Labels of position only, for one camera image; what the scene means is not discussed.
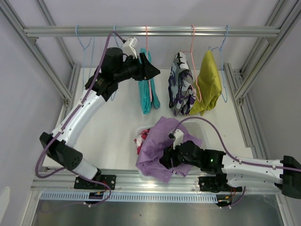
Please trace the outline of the teal trousers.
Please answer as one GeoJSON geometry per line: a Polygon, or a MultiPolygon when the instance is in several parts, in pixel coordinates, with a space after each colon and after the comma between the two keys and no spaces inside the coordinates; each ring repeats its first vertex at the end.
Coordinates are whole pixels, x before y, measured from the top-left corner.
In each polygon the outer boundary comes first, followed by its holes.
{"type": "Polygon", "coordinates": [[[160,108],[160,101],[156,93],[154,79],[150,79],[148,81],[139,81],[138,89],[140,106],[143,114],[149,114],[152,108],[160,108]]]}

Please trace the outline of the pink camouflage trousers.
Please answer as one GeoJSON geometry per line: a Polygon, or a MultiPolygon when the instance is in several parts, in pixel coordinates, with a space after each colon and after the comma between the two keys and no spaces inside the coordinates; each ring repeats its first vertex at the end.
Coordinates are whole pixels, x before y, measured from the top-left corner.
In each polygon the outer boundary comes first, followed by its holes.
{"type": "Polygon", "coordinates": [[[134,139],[134,143],[137,150],[137,155],[139,155],[141,147],[149,134],[150,128],[142,130],[137,137],[134,139]]]}

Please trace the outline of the grey purple camouflage trousers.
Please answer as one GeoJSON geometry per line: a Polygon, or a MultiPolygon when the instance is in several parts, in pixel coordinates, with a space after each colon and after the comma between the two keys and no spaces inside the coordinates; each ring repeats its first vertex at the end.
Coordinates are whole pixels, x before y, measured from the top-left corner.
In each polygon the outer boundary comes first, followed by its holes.
{"type": "Polygon", "coordinates": [[[169,108],[173,114],[188,115],[196,101],[193,77],[186,55],[178,52],[168,78],[169,108]]]}

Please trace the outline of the pink hanger of teal trousers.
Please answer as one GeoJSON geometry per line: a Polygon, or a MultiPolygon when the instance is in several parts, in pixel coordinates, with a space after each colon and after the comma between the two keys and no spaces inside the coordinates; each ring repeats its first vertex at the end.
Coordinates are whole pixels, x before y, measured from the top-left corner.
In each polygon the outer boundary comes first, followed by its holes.
{"type": "MultiPolygon", "coordinates": [[[[148,49],[148,27],[145,26],[145,32],[146,32],[146,57],[147,57],[147,60],[149,60],[149,49],[148,49]]],[[[150,103],[152,103],[152,94],[151,94],[151,81],[148,80],[148,86],[149,86],[149,95],[150,95],[150,103]]]]}

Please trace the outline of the blue hanger of purple trousers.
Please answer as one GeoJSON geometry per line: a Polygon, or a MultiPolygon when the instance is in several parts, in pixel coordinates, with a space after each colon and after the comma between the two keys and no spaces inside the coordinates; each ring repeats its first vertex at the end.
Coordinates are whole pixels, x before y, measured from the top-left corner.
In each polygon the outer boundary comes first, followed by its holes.
{"type": "MultiPolygon", "coordinates": [[[[114,27],[113,27],[113,30],[114,30],[114,31],[116,30],[116,27],[117,27],[117,25],[115,24],[114,27]]],[[[117,36],[116,36],[116,34],[114,34],[114,40],[115,40],[116,46],[119,48],[119,43],[118,43],[118,41],[117,41],[117,36]]],[[[116,91],[112,94],[112,96],[111,96],[111,101],[114,100],[115,95],[116,95],[116,91]]]]}

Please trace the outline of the pink hanger of camouflage trousers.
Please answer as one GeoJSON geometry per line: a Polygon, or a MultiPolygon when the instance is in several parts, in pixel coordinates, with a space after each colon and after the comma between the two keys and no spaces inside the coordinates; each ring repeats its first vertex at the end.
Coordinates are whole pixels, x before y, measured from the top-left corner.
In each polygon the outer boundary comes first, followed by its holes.
{"type": "Polygon", "coordinates": [[[200,103],[202,100],[202,94],[201,94],[201,90],[200,87],[198,85],[198,77],[197,77],[197,73],[196,73],[196,67],[195,67],[195,62],[194,62],[194,57],[193,57],[193,45],[194,45],[194,39],[195,39],[195,25],[191,25],[192,28],[192,40],[191,40],[191,44],[190,44],[190,50],[183,50],[183,53],[190,53],[190,57],[191,57],[191,61],[192,61],[192,67],[193,67],[193,72],[195,75],[195,83],[196,83],[196,88],[195,88],[195,94],[196,94],[196,99],[197,101],[200,103]]]}

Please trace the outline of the light blue wire hanger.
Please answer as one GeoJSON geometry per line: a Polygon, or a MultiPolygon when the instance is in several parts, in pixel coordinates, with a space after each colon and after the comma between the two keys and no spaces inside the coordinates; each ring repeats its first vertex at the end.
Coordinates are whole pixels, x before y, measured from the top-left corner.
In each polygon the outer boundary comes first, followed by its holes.
{"type": "Polygon", "coordinates": [[[75,27],[75,34],[76,37],[79,41],[79,44],[82,48],[83,51],[83,61],[82,61],[82,91],[85,90],[85,82],[87,81],[85,78],[85,68],[86,68],[86,62],[87,62],[87,50],[90,46],[92,46],[92,52],[91,52],[91,59],[90,59],[90,63],[93,62],[94,59],[94,49],[95,49],[95,37],[92,37],[89,39],[89,42],[87,45],[84,45],[84,43],[82,42],[82,40],[79,37],[79,25],[76,25],[75,27]]]}

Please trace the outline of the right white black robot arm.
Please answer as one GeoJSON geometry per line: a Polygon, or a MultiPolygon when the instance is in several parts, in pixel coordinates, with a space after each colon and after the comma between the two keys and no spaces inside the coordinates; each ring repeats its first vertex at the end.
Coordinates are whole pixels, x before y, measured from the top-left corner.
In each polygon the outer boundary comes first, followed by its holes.
{"type": "Polygon", "coordinates": [[[181,164],[195,166],[211,174],[210,183],[200,182],[200,189],[220,192],[228,187],[265,187],[279,190],[287,197],[301,197],[301,165],[285,155],[281,160],[249,159],[212,149],[202,149],[192,141],[165,147],[159,162],[167,169],[181,164]]]}

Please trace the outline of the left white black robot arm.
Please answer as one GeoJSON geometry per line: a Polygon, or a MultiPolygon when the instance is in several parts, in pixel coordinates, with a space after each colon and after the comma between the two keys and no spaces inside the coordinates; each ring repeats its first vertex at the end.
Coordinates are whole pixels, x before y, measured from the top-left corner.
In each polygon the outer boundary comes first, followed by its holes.
{"type": "Polygon", "coordinates": [[[148,81],[159,74],[160,70],[149,62],[145,53],[133,56],[120,48],[106,49],[77,105],[50,134],[44,132],[40,136],[43,154],[63,169],[81,177],[90,188],[96,189],[103,185],[101,170],[74,149],[82,130],[96,111],[117,91],[120,82],[129,79],[148,81]]]}

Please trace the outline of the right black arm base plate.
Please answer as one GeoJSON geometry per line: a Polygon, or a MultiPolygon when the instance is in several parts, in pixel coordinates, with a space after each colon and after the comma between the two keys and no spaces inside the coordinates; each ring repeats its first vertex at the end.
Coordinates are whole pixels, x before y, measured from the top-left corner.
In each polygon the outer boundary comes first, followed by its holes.
{"type": "Polygon", "coordinates": [[[233,197],[236,193],[242,192],[243,188],[241,186],[231,186],[228,184],[227,176],[218,174],[213,177],[199,177],[198,185],[201,192],[211,192],[214,194],[218,193],[228,193],[217,195],[216,205],[221,209],[224,207],[229,207],[234,204],[233,197]]]}

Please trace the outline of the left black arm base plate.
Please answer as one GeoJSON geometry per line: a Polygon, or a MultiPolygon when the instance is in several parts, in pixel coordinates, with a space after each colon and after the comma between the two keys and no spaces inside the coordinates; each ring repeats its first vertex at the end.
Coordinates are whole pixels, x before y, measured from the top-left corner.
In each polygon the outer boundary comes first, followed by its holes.
{"type": "Polygon", "coordinates": [[[115,190],[116,175],[98,175],[91,180],[80,176],[76,177],[73,188],[76,190],[88,190],[88,197],[84,201],[88,205],[94,205],[107,201],[115,190]]]}

